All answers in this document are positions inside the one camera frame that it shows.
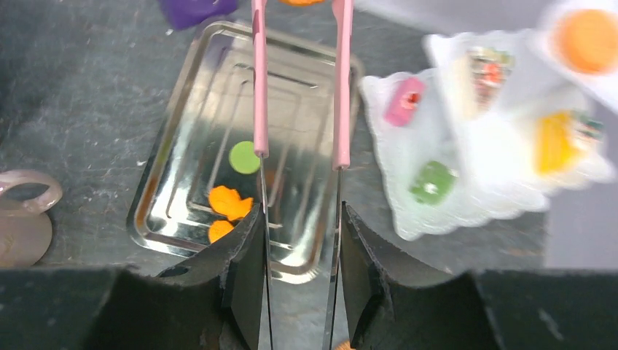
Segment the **yellow candy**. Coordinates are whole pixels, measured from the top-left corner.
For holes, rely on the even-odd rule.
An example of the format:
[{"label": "yellow candy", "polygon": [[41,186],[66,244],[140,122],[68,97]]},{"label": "yellow candy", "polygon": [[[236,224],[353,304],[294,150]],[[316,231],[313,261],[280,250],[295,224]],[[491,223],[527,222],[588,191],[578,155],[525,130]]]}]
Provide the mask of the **yellow candy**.
[{"label": "yellow candy", "polygon": [[581,156],[571,140],[570,125],[571,114],[567,111],[540,119],[536,140],[536,172],[539,175],[564,171]]}]

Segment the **pink tweezers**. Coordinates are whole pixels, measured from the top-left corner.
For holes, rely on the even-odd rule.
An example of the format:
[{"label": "pink tweezers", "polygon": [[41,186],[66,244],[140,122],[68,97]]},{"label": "pink tweezers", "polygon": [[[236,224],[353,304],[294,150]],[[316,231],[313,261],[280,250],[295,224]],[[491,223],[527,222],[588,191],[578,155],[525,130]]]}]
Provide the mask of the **pink tweezers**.
[{"label": "pink tweezers", "polygon": [[[268,157],[267,118],[267,58],[265,7],[267,0],[251,0],[254,40],[254,151],[262,160],[262,205],[266,219],[266,293],[268,299],[268,320],[270,325],[270,348],[273,345],[273,329],[270,311],[270,283],[273,275],[270,269],[270,229],[268,227],[268,206],[264,177],[264,159]],[[337,212],[335,243],[332,257],[326,326],[324,328],[323,350],[332,347],[332,329],[335,321],[335,303],[339,277],[339,256],[341,246],[341,182],[343,171],[350,166],[350,47],[352,37],[353,0],[332,0],[332,13],[337,21],[337,58],[335,60],[335,131],[332,151],[332,168],[337,177]]]}]

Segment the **metal tray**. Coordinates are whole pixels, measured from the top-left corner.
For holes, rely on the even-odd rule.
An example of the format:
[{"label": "metal tray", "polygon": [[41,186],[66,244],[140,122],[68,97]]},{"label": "metal tray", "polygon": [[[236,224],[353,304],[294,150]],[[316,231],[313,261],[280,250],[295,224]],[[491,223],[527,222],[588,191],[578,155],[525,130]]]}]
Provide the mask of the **metal tray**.
[{"label": "metal tray", "polygon": [[[273,31],[267,46],[273,276],[300,284],[316,276],[334,227],[335,49]],[[351,62],[352,131],[363,72]],[[208,205],[212,187],[259,201],[258,175],[238,174],[227,160],[231,147],[253,139],[252,66],[251,27],[219,20],[197,31],[129,213],[138,244],[189,257],[209,245],[208,226],[222,218]]]}]

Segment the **white plate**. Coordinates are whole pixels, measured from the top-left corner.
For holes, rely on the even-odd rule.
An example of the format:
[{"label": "white plate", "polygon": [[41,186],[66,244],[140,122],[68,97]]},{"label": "white plate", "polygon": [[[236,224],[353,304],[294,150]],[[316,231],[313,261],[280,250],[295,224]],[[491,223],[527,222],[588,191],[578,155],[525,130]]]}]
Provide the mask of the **white plate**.
[{"label": "white plate", "polygon": [[618,113],[618,69],[611,73],[594,76],[572,71],[557,57],[551,49],[551,33],[554,32],[560,20],[566,14],[578,9],[604,9],[618,15],[618,1],[615,0],[567,0],[556,1],[542,14],[539,25],[528,40],[533,51],[541,57],[549,67],[576,85],[584,88],[595,98]]},{"label": "white plate", "polygon": [[[437,68],[439,87],[448,120],[461,153],[465,179],[481,193],[481,205],[503,211],[545,211],[548,195],[558,189],[582,189],[590,182],[613,180],[611,164],[594,154],[567,174],[541,178],[533,169],[534,122],[561,109],[592,115],[592,107],[579,89],[544,68],[526,47],[530,31],[487,34],[464,33],[453,37],[426,38],[428,56]],[[461,70],[471,46],[494,47],[515,57],[515,67],[495,104],[473,120],[463,113],[472,96]]]},{"label": "white plate", "polygon": [[[424,233],[445,234],[459,227],[481,226],[491,219],[511,219],[523,212],[492,207],[492,203],[481,206],[482,193],[468,188],[461,177],[451,194],[438,206],[414,201],[410,188],[422,165],[437,160],[455,170],[459,167],[434,72],[428,69],[417,75],[395,73],[383,79],[365,77],[360,84],[395,231],[408,241]],[[426,90],[412,122],[405,127],[395,127],[384,120],[384,113],[399,84],[409,77],[421,80]]]}]

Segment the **orange candy piece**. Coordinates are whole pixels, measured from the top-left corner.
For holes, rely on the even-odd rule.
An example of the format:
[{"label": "orange candy piece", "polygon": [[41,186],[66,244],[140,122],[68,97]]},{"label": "orange candy piece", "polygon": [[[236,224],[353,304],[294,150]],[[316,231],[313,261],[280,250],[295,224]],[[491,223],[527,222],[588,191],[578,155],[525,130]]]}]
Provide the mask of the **orange candy piece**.
[{"label": "orange candy piece", "polygon": [[335,348],[335,350],[353,350],[353,349],[350,346],[350,341],[344,341],[343,343],[339,344],[337,348]]},{"label": "orange candy piece", "polygon": [[326,0],[279,0],[279,1],[283,2],[286,5],[290,5],[290,6],[304,7],[304,6],[311,6],[311,5],[319,4],[321,2],[325,2]]},{"label": "orange candy piece", "polygon": [[230,224],[230,222],[227,220],[217,220],[208,229],[208,240],[212,244],[232,232],[232,230],[234,230],[234,225]]},{"label": "orange candy piece", "polygon": [[618,65],[618,18],[601,9],[573,12],[558,26],[555,44],[571,69],[607,73]]},{"label": "orange candy piece", "polygon": [[215,212],[225,215],[229,221],[243,219],[253,206],[253,198],[241,200],[237,190],[223,185],[211,190],[208,194],[208,202]]}]

